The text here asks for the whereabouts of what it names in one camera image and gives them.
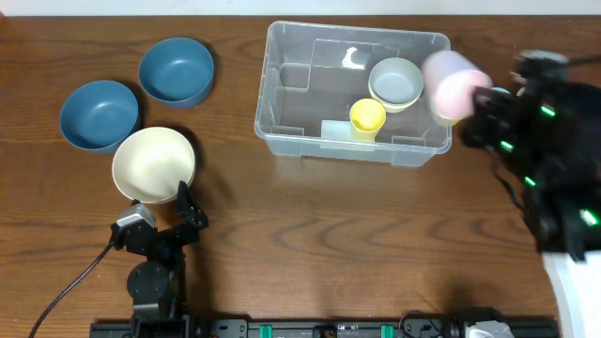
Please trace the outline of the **white small bowl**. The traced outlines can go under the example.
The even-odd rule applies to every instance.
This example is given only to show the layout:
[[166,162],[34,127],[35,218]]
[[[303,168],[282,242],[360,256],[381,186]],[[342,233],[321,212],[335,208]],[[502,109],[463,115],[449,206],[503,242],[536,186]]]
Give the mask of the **white small bowl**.
[[397,104],[397,103],[387,102],[385,99],[382,99],[373,91],[371,91],[370,94],[374,100],[377,100],[384,107],[384,109],[387,113],[391,113],[391,114],[400,113],[400,112],[408,109],[409,106],[413,105],[419,99],[419,98],[416,98],[415,100],[412,100],[407,103]]

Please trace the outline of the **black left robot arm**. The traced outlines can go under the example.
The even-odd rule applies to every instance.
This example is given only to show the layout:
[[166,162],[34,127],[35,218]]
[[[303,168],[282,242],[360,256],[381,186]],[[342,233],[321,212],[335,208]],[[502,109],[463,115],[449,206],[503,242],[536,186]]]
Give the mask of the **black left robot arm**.
[[156,216],[142,202],[133,201],[111,226],[116,250],[143,256],[127,281],[133,313],[149,320],[174,320],[186,303],[185,254],[183,248],[200,239],[208,217],[195,203],[188,185],[177,187],[177,216],[183,223],[165,230],[156,227]]

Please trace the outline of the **yellow cup front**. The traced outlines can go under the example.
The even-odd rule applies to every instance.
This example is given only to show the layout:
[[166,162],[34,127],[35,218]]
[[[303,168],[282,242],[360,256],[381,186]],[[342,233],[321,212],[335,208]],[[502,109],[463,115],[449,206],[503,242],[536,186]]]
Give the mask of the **yellow cup front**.
[[356,101],[349,110],[351,135],[355,141],[373,143],[386,121],[383,105],[373,99]]

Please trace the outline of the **light grey small bowl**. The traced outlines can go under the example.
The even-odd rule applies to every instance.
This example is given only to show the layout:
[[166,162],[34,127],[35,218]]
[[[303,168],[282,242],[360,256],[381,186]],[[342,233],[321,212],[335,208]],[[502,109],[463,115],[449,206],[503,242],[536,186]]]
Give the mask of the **light grey small bowl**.
[[385,90],[412,90],[423,92],[424,78],[421,70],[405,58],[384,59],[372,68],[368,89],[376,90],[381,96]]

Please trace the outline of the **clear plastic storage container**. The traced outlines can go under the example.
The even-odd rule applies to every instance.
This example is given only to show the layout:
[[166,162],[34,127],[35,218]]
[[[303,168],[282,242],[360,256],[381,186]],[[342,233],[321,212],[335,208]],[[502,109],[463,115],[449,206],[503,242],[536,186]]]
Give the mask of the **clear plastic storage container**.
[[421,65],[450,40],[433,32],[278,21],[270,25],[254,131],[276,156],[419,167],[452,145],[426,97],[387,115],[372,142],[353,138],[351,106],[370,96],[371,69],[391,57]]

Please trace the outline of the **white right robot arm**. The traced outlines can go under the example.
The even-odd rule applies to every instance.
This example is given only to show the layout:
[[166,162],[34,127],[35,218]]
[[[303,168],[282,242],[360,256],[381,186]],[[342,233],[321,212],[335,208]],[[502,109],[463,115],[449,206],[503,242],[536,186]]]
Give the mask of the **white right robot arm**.
[[562,336],[600,334],[600,90],[552,84],[472,94],[461,136],[523,185],[523,213],[557,301]]

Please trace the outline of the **pink cup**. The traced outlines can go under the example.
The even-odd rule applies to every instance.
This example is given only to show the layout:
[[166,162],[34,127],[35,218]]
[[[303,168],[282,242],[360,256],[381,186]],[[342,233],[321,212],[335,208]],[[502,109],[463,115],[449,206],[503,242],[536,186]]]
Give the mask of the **pink cup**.
[[473,92],[491,88],[491,78],[462,54],[444,50],[429,55],[422,64],[425,94],[433,113],[458,121],[474,113]]

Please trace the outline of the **light blue cup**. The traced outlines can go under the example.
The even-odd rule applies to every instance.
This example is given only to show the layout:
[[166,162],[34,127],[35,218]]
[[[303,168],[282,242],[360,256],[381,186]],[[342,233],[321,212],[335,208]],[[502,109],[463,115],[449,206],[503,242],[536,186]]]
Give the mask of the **light blue cup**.
[[511,96],[511,92],[508,91],[507,89],[504,89],[504,88],[501,88],[501,87],[496,87],[496,86],[492,87],[491,89],[494,90],[494,91],[497,91],[497,92],[500,92],[500,93],[507,94],[507,95]]

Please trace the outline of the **yellow small bowl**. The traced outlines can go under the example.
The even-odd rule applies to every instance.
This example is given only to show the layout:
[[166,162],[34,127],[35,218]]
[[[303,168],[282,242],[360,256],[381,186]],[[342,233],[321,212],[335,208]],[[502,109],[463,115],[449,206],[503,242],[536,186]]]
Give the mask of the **yellow small bowl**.
[[412,90],[385,90],[381,96],[376,90],[370,89],[369,92],[375,92],[379,97],[391,103],[407,103],[416,98],[420,98],[422,92],[414,92]]

